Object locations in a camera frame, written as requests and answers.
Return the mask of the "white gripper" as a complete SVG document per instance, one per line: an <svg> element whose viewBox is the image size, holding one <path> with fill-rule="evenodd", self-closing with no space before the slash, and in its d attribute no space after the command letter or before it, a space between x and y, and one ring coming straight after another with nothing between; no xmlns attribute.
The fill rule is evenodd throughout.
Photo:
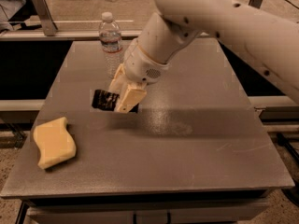
<svg viewBox="0 0 299 224"><path fill-rule="evenodd" d="M124 63L119 65L108 88L109 92L120 95L114 111L129 113L147 95L145 83L156 83L168 68L169 64L150 59L135 38L125 51ZM127 78L134 82L127 83Z"/></svg>

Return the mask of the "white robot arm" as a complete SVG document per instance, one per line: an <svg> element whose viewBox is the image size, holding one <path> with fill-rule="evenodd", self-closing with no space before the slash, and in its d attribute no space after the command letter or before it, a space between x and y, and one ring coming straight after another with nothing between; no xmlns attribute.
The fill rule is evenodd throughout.
<svg viewBox="0 0 299 224"><path fill-rule="evenodd" d="M132 110L176 53L201 33L216 38L292 100L299 100L299 24L236 0L154 2L157 11L126 50L109 86L111 110Z"/></svg>

